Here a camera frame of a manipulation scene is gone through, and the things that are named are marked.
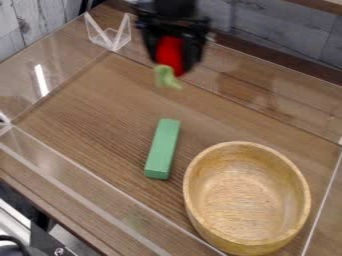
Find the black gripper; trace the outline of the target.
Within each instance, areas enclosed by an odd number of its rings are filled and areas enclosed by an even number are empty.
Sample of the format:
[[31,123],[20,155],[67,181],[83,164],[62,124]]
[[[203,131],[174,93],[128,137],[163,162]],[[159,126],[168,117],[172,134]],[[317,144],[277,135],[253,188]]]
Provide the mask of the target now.
[[138,0],[135,12],[151,61],[156,61],[160,36],[180,37],[183,70],[188,72],[202,61],[211,26],[210,17],[199,13],[198,0]]

